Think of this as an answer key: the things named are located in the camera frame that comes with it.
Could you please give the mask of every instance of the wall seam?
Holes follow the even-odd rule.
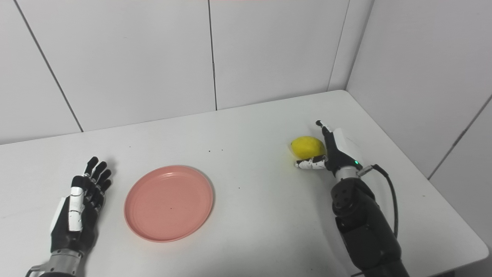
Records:
[[[475,114],[475,116],[471,119],[470,123],[466,126],[466,128],[460,133],[460,135],[458,136],[458,138],[456,138],[455,142],[451,145],[451,147],[449,148],[448,152],[446,152],[446,154],[444,155],[444,157],[441,159],[441,161],[437,164],[437,166],[434,168],[434,170],[430,173],[429,177],[427,178],[427,180],[430,180],[432,178],[432,176],[434,175],[434,173],[436,173],[436,171],[439,169],[439,167],[442,165],[442,163],[444,163],[444,161],[448,158],[449,154],[451,154],[451,152],[453,151],[453,149],[455,149],[456,145],[460,142],[460,140],[463,138],[464,134],[466,134],[466,132],[468,132],[468,129],[470,129],[471,125],[473,125],[473,123],[475,122],[475,120],[477,120],[477,118],[480,116],[480,114],[482,113],[482,111],[485,109],[485,107],[487,107],[487,105],[489,104],[489,102],[492,100],[492,94],[487,98],[487,100],[485,100],[485,103],[482,105],[482,107],[478,110],[478,112]]]
[[[15,6],[17,7],[17,10],[19,11],[19,13],[21,14],[22,16],[22,19],[24,21],[24,24],[26,24],[26,27],[28,28],[29,30],[29,34],[31,35],[32,39],[34,40],[34,43],[36,44],[36,47],[37,49],[39,50],[39,53],[41,53],[41,56],[43,57],[43,60],[44,60],[44,63],[46,64],[46,66],[48,67],[48,70],[50,71],[51,73],[51,76],[53,77],[53,79],[55,80],[55,83],[57,84],[58,86],[58,89],[60,90],[61,92],[61,95],[63,96],[63,99],[65,100],[65,103],[67,104],[68,106],[68,109],[70,110],[70,112],[72,113],[72,116],[73,118],[75,119],[75,122],[77,123],[77,126],[79,127],[80,131],[83,132],[84,130],[82,129],[82,126],[80,125],[80,122],[79,122],[79,119],[77,118],[77,116],[75,115],[75,112],[73,111],[72,109],[72,106],[70,105],[70,103],[68,102],[68,99],[65,95],[65,92],[63,91],[60,83],[58,82],[58,79],[57,77],[55,76],[55,73],[53,72],[53,69],[51,68],[51,65],[49,64],[48,60],[46,59],[46,56],[44,55],[44,52],[43,50],[41,49],[41,46],[39,45],[39,42],[37,41],[36,39],[36,36],[34,36],[34,33],[32,32],[32,29],[26,19],[26,17],[24,16],[24,13],[22,12],[21,10],[21,7],[19,6],[19,3],[17,3],[17,0],[13,0],[14,3],[15,3]]]

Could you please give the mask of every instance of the black cable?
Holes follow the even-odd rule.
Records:
[[[384,169],[382,169],[378,164],[372,165],[372,168],[381,173],[386,180],[388,181],[388,185],[391,190],[391,197],[393,198],[393,213],[395,214],[395,226],[393,227],[393,233],[395,234],[395,238],[398,237],[398,203],[397,203],[397,194],[395,192],[395,188],[393,183],[391,182],[390,176]]]
[[[34,271],[32,269],[29,269],[28,273],[26,274],[26,277],[30,277],[33,272]]]

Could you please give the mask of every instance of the white wall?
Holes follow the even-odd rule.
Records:
[[[492,252],[492,104],[488,104],[430,179]],[[492,276],[492,256],[457,277]]]
[[[347,13],[349,2],[212,1],[217,107],[324,92],[340,49],[344,88],[371,3],[352,1]]]
[[[19,0],[85,131],[215,110],[206,0]]]
[[[12,0],[0,0],[0,144],[79,132]]]
[[[492,1],[374,3],[347,90],[429,176],[492,91]]]
[[[19,0],[19,5],[89,131],[344,88],[372,1],[211,1],[209,7],[205,0]],[[9,15],[20,16],[16,10]],[[25,62],[39,63],[36,51],[23,53],[36,46],[19,26],[22,31],[8,35],[26,45],[14,43],[0,55],[17,51]],[[36,78],[53,85],[50,74]],[[22,92],[15,94],[13,87],[4,88],[9,109],[0,115],[17,114],[9,121],[15,129],[3,128],[9,139],[0,143],[77,131],[63,131],[57,121],[53,126],[17,122],[37,114],[17,107],[40,101],[29,89],[17,86]],[[43,101],[57,105],[46,96]],[[73,121],[71,114],[54,117]]]

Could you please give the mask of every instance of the fingertip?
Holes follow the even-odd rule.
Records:
[[[111,180],[104,181],[104,183],[101,185],[101,191],[105,192],[111,186],[111,184]]]

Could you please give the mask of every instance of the white finger segment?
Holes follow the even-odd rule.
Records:
[[[70,190],[70,205],[68,206],[68,230],[80,232],[82,230],[82,210],[84,209],[84,190],[81,187],[72,187]]]

